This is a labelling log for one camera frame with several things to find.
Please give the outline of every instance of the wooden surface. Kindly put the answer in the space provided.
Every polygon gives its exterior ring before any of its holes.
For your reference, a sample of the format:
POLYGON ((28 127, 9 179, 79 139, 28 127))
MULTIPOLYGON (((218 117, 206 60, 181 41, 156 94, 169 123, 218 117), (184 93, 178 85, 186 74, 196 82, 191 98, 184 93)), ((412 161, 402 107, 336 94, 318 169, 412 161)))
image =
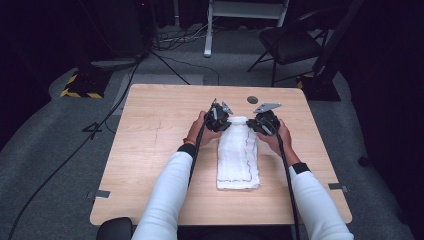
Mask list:
MULTIPOLYGON (((99 190, 91 223, 100 225, 117 217, 137 224, 155 181, 168 158, 183 143, 200 110, 212 101, 225 101, 233 116, 253 118, 259 104, 279 102, 274 113, 290 129, 293 148, 326 189, 338 183, 309 106, 299 89, 146 85, 131 87, 99 190), (249 104, 256 96, 258 104, 249 104)), ((216 188, 218 141, 201 148, 192 183, 179 216, 180 225, 292 224, 287 181, 282 160, 258 140, 261 186, 251 191, 216 188)), ((341 190, 328 190, 346 223, 352 220, 341 190)))

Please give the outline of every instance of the white towel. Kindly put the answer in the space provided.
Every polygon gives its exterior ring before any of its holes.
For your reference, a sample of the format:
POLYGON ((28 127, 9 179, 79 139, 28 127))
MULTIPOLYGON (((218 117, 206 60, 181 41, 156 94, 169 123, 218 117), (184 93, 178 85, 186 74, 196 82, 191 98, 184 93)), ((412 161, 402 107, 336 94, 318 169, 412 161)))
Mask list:
POLYGON ((257 189, 260 186, 256 133, 246 117, 230 117, 218 145, 218 189, 257 189))

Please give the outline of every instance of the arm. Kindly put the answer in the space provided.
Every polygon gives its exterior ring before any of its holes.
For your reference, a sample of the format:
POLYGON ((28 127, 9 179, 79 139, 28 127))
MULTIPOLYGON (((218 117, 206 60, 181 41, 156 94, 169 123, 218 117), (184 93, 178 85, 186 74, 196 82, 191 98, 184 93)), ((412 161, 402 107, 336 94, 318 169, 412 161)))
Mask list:
MULTIPOLYGON (((289 165, 293 193, 297 208, 305 223, 310 239, 353 239, 343 222, 336 205, 318 179, 302 163, 291 146, 290 131, 280 119, 279 133, 283 139, 283 149, 289 165)), ((257 133, 262 141, 280 157, 277 137, 257 133)))
MULTIPOLYGON (((132 237, 133 240, 177 239, 178 214, 187 194, 191 164, 196 150, 196 138, 204 121, 205 112, 193 122, 184 144, 168 160, 165 169, 156 181, 143 216, 132 237)), ((205 128, 200 146, 218 138, 205 128)))

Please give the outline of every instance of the hand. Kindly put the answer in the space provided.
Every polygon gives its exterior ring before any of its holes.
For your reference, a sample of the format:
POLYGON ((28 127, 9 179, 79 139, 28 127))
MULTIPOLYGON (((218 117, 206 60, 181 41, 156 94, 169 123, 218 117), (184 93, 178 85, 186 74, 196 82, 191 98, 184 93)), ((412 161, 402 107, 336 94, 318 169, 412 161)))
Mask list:
MULTIPOLYGON (((292 139, 290 135, 290 131, 287 128, 286 124, 284 124, 283 120, 278 119, 280 121, 280 129, 278 129, 278 133, 280 133, 281 138, 283 139, 283 149, 287 158, 288 165, 291 166, 295 163, 300 162, 300 159, 297 157, 296 153, 292 148, 292 139)), ((258 138, 266 143, 268 143, 269 147, 272 151, 278 154, 281 157, 280 152, 280 144, 278 143, 277 135, 274 134, 272 136, 264 135, 262 133, 257 132, 256 135, 258 138)))
MULTIPOLYGON (((191 141, 186 141, 186 143, 191 143, 195 145, 195 143, 192 141, 196 141, 197 135, 200 132, 200 128, 202 127, 202 124, 205 121, 205 115, 206 115, 205 111, 200 111, 199 117, 197 118, 196 121, 193 122, 187 134, 187 138, 190 139, 191 141)), ((205 127, 203 130, 202 140, 200 141, 200 147, 205 146, 212 139, 219 138, 220 136, 221 136, 221 132, 214 132, 205 127)))

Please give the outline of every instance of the white sleeve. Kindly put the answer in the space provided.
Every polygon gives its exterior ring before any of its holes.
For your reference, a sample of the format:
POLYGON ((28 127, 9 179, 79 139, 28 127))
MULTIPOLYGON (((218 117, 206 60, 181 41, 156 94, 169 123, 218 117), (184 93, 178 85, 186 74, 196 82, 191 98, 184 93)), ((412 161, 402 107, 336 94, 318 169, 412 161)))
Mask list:
POLYGON ((353 239, 333 199, 310 171, 289 168, 293 193, 311 240, 353 239))
POLYGON ((177 239, 178 214, 187 194, 193 158, 174 153, 156 181, 132 240, 177 239))

